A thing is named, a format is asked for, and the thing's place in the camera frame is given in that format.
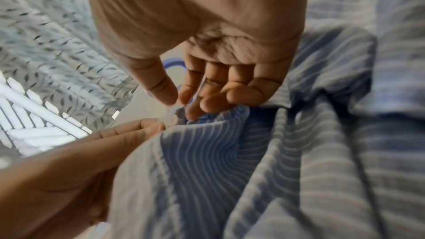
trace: hand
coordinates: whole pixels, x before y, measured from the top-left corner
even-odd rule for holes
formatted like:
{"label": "hand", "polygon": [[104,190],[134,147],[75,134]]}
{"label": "hand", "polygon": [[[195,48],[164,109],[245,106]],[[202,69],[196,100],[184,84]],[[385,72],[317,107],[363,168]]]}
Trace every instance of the hand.
{"label": "hand", "polygon": [[118,166],[164,129],[156,122],[124,124],[0,171],[1,238],[73,239],[104,221]]}
{"label": "hand", "polygon": [[[277,91],[304,29],[307,0],[90,0],[100,39],[140,84],[187,117],[236,104],[257,106]],[[184,42],[177,93],[159,55]]]}

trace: shirt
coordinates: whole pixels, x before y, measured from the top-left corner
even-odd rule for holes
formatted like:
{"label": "shirt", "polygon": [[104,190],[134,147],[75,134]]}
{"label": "shirt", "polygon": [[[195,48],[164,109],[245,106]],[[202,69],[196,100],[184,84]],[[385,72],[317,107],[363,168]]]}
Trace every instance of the shirt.
{"label": "shirt", "polygon": [[175,126],[119,168],[112,238],[424,238],[425,0],[309,0],[260,108]]}

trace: patterned curtain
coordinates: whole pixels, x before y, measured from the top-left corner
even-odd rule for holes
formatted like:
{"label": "patterned curtain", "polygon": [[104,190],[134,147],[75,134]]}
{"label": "patterned curtain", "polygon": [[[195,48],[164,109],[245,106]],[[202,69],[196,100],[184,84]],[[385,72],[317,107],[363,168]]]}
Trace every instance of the patterned curtain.
{"label": "patterned curtain", "polygon": [[100,45],[88,0],[0,0],[0,71],[91,130],[137,87]]}

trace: striped shirt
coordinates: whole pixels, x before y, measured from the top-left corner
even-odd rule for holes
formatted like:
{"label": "striped shirt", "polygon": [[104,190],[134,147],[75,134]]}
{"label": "striped shirt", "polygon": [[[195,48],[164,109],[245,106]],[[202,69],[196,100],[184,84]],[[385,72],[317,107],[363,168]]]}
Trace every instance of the striped shirt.
{"label": "striped shirt", "polygon": [[425,238],[425,0],[309,0],[260,108],[175,126],[120,167],[114,239]]}

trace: finger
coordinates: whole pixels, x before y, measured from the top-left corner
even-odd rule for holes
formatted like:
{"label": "finger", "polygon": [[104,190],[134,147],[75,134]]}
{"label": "finger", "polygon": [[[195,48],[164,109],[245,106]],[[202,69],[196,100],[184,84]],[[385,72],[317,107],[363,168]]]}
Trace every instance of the finger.
{"label": "finger", "polygon": [[65,172],[75,170],[77,166],[86,175],[94,175],[118,167],[139,145],[163,130],[162,123],[155,123],[148,128],[122,135],[66,145],[54,166]]}
{"label": "finger", "polygon": [[197,100],[186,108],[186,117],[188,119],[197,120],[200,116],[205,114],[200,107],[201,100],[204,97],[220,92],[228,81],[228,69],[229,66],[227,65],[207,62],[205,67],[205,80],[199,91]]}
{"label": "finger", "polygon": [[82,143],[82,142],[92,141],[92,140],[96,140],[96,139],[107,138],[107,137],[111,137],[111,136],[114,136],[114,135],[122,135],[122,134],[125,134],[127,132],[137,131],[137,130],[147,128],[147,127],[149,127],[152,124],[155,124],[157,122],[158,122],[158,119],[135,120],[135,121],[132,121],[132,122],[129,122],[129,123],[124,123],[124,124],[118,125],[118,126],[112,128],[112,129],[102,130],[100,132],[91,134],[87,137],[84,137],[82,139],[75,141],[74,143]]}
{"label": "finger", "polygon": [[165,105],[176,103],[177,88],[165,72],[159,57],[150,59],[121,57],[120,59],[130,74],[156,99]]}
{"label": "finger", "polygon": [[254,76],[255,65],[236,65],[229,68],[229,82],[218,94],[210,95],[201,101],[201,109],[207,113],[220,113],[234,107],[229,103],[226,94],[231,89],[247,85]]}
{"label": "finger", "polygon": [[231,104],[258,106],[269,100],[282,85],[290,66],[290,61],[271,64],[257,64],[254,79],[248,85],[228,91],[226,97]]}
{"label": "finger", "polygon": [[190,54],[184,55],[186,74],[180,91],[178,100],[182,104],[188,104],[201,85],[205,73],[205,60],[194,57]]}

